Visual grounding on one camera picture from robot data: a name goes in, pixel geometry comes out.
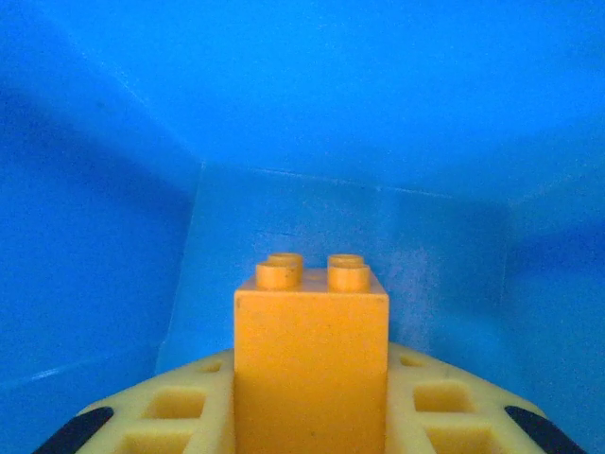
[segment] blue ceiling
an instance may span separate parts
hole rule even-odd
[[[37,5],[200,160],[514,201],[603,156],[602,1]]]

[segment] blue plastic wall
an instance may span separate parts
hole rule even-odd
[[[0,1],[0,425],[233,344],[275,250],[605,452],[605,3]]]

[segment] black rubber pad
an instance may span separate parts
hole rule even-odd
[[[547,419],[519,407],[505,407],[510,418],[547,454],[587,454]]]
[[[69,420],[34,454],[76,454],[113,416],[111,407],[87,411]]]

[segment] lego stud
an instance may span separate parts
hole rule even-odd
[[[301,282],[301,273],[294,262],[267,261],[256,265],[256,286],[263,290],[286,290]]]
[[[268,263],[276,265],[294,265],[297,273],[297,284],[303,278],[303,256],[299,253],[272,253],[268,257]]]
[[[335,253],[328,257],[328,267],[337,265],[363,265],[363,257],[353,253]]]
[[[370,267],[358,263],[339,263],[328,267],[328,288],[355,292],[370,289]]]

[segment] square hole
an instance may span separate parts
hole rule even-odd
[[[475,411],[468,390],[454,381],[418,385],[414,389],[416,411],[462,412]]]
[[[490,428],[427,428],[437,454],[507,454]]]
[[[409,357],[408,355],[401,355],[401,363],[407,367],[423,367],[424,363],[418,359],[413,357]]]
[[[201,366],[199,368],[199,371],[207,372],[207,373],[218,372],[220,370],[220,368],[222,367],[222,365],[223,365],[222,361],[209,362],[208,364],[204,364],[203,366]]]
[[[194,388],[162,388],[143,413],[147,419],[199,418],[206,396]]]
[[[191,433],[131,433],[113,454],[182,454]]]

